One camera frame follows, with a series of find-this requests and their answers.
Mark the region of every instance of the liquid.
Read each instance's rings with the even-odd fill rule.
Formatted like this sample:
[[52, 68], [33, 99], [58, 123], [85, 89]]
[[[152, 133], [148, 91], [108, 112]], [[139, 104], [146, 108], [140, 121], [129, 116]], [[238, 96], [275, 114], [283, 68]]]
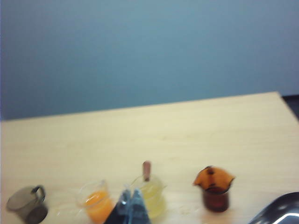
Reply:
[[215, 188], [211, 190], [203, 190], [204, 205], [212, 211], [223, 212], [228, 209], [228, 192], [223, 192], [223, 189]]
[[113, 202], [106, 191], [96, 191], [86, 199], [86, 212], [96, 224], [104, 223], [113, 209]]
[[155, 218], [165, 210], [166, 206], [162, 197], [162, 190], [162, 184], [156, 181], [143, 182], [140, 186], [149, 218]]

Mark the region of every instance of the wooden handle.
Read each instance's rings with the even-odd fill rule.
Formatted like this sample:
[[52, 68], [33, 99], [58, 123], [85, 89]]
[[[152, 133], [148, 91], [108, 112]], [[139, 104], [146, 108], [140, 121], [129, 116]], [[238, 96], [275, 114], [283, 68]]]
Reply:
[[145, 161], [142, 164], [142, 172], [144, 181], [150, 181], [150, 161]]

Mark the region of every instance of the yellow liquid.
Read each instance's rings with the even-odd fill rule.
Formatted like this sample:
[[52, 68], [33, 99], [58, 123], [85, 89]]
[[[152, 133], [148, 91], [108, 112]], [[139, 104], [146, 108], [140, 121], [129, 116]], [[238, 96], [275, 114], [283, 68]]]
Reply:
[[160, 181], [143, 182], [140, 191], [148, 210], [150, 218], [155, 218], [165, 211], [165, 200], [162, 196], [162, 184]]

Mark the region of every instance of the blue wall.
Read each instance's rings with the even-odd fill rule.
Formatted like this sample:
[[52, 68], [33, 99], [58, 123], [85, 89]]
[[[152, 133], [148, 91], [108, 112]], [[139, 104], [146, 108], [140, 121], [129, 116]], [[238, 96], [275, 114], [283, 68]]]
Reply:
[[298, 0], [2, 0], [3, 119], [299, 94]]

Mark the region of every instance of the wooden table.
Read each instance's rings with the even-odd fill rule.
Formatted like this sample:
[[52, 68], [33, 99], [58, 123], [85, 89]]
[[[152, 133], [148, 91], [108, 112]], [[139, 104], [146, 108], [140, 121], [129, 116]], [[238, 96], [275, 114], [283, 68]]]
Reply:
[[[8, 198], [37, 184], [50, 208], [42, 223], [88, 223], [70, 210], [78, 189], [106, 179], [117, 198], [144, 160], [166, 185], [167, 212], [153, 223], [247, 223], [299, 190], [299, 125], [276, 92], [4, 121], [1, 140], [4, 224], [21, 223], [5, 210]], [[207, 165], [236, 176], [226, 212], [207, 211], [192, 186]]]

